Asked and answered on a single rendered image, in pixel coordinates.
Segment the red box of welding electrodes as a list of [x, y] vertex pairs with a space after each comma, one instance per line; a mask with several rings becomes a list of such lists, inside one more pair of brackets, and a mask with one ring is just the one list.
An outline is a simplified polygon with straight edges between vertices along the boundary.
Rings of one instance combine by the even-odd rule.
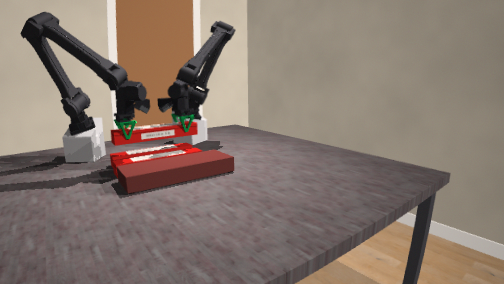
[[[116, 145], [138, 143], [152, 140], [160, 140], [167, 138], [175, 138], [189, 135], [197, 135], [197, 123], [191, 124], [189, 131], [185, 132], [181, 122], [166, 124], [163, 126], [151, 127], [141, 126], [134, 127], [130, 139], [126, 139], [121, 129], [111, 130], [112, 143]], [[114, 134], [113, 134], [114, 133]]]
[[[191, 144], [188, 144], [188, 143], [180, 143], [180, 144], [174, 144], [174, 145], [167, 145], [167, 146], [153, 147], [153, 148], [133, 150], [133, 151], [127, 151], [127, 152], [113, 153], [113, 154], [110, 154], [111, 166], [113, 167], [112, 160], [115, 161], [115, 160], [126, 159], [126, 158], [137, 157], [137, 156], [146, 156], [146, 155], [152, 155], [152, 154], [158, 154], [158, 153], [164, 153], [164, 152], [170, 152], [170, 151], [189, 149], [189, 148], [192, 148], [192, 145], [191, 146], [190, 145]], [[122, 156], [122, 155], [124, 155], [124, 156]]]
[[152, 155], [146, 155], [146, 156], [139, 156], [139, 157], [115, 160], [115, 161], [113, 161], [114, 174], [118, 178], [116, 166], [138, 163], [138, 162], [143, 162], [143, 161], [148, 161], [148, 160], [153, 160], [153, 159], [174, 157], [174, 156], [197, 153], [197, 152], [202, 152], [202, 150], [197, 149], [197, 148], [189, 148], [189, 149], [183, 149], [183, 150], [177, 150], [177, 151], [170, 151], [170, 152], [164, 152], [164, 153], [158, 153], [158, 154], [152, 154]]

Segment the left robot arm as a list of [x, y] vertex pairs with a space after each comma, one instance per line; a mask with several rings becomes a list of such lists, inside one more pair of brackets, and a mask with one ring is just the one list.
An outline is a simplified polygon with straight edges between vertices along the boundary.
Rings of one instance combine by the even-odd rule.
[[[197, 54], [184, 64], [181, 70], [179, 70], [180, 72], [178, 72], [176, 81], [168, 88], [168, 95], [171, 98], [166, 98], [164, 100], [158, 98], [158, 107], [161, 112], [166, 112], [171, 107], [176, 110], [185, 109], [185, 98], [183, 97], [188, 96], [188, 99], [190, 99], [189, 108], [194, 108], [194, 112], [191, 112], [190, 115], [195, 115], [194, 119], [201, 120], [202, 116], [199, 114], [199, 107], [201, 103], [203, 105], [205, 102], [203, 98], [207, 94], [207, 90], [209, 90], [207, 88], [207, 83], [213, 71], [211, 69], [214, 68], [225, 44], [231, 40], [229, 38], [234, 35], [235, 29], [233, 29], [233, 26], [222, 21], [216, 21], [211, 26], [210, 32], [212, 32], [210, 38], [205, 42]], [[203, 65], [204, 67], [201, 71]], [[198, 75], [199, 73], [200, 75]], [[189, 84], [183, 84], [183, 82], [185, 82], [184, 80]], [[204, 89], [204, 91], [196, 87], [200, 87]], [[181, 98], [179, 98], [179, 96]], [[173, 99], [172, 102], [171, 99]], [[196, 101], [196, 103], [193, 101]], [[197, 104], [198, 102], [199, 104]]]

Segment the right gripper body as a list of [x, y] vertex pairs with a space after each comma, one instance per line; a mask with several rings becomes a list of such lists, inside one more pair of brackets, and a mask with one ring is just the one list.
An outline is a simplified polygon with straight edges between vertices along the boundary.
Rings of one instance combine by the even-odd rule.
[[[130, 101], [130, 100], [116, 101], [117, 113], [114, 113], [114, 115], [116, 117], [116, 121], [119, 123], [130, 122], [135, 117], [135, 114], [127, 114], [127, 116], [119, 116], [121, 114], [126, 114], [126, 110], [125, 110], [125, 102], [126, 101]], [[124, 117], [125, 117], [125, 119], [128, 119], [128, 120], [123, 120]]]

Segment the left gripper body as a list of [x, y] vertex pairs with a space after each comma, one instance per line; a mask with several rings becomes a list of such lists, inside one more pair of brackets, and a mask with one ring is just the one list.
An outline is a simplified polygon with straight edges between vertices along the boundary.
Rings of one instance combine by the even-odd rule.
[[[172, 111], [175, 111], [175, 115], [177, 115], [177, 116], [180, 116], [179, 112], [183, 114], [183, 111], [185, 111], [184, 112], [185, 115], [181, 115], [180, 117], [182, 117], [182, 116], [190, 116], [190, 112], [194, 112], [194, 109], [189, 108], [189, 99], [188, 99], [188, 96], [183, 97], [183, 98], [185, 98], [185, 109], [183, 109], [183, 110], [172, 109]], [[191, 110], [189, 110], [189, 109], [191, 109]], [[189, 113], [189, 114], [187, 114], [187, 113]]]

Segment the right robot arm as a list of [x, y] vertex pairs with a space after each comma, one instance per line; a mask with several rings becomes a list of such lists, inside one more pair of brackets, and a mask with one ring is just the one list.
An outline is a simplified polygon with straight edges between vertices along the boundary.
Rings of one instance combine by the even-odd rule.
[[[108, 84], [110, 91], [115, 91], [116, 100], [130, 100], [125, 102], [126, 114], [134, 114], [134, 108], [148, 113], [150, 99], [145, 99], [147, 91], [141, 82], [128, 81], [127, 72], [123, 67], [100, 56], [57, 24], [59, 24], [58, 18], [49, 12], [42, 12], [28, 18], [21, 36], [32, 45], [59, 89], [63, 99], [60, 100], [63, 110], [71, 119], [69, 130], [72, 136], [96, 127], [93, 117], [88, 117], [84, 111], [90, 107], [90, 98], [80, 87], [76, 88], [72, 84], [46, 38], [92, 69]], [[110, 70], [112, 72], [109, 72]]]

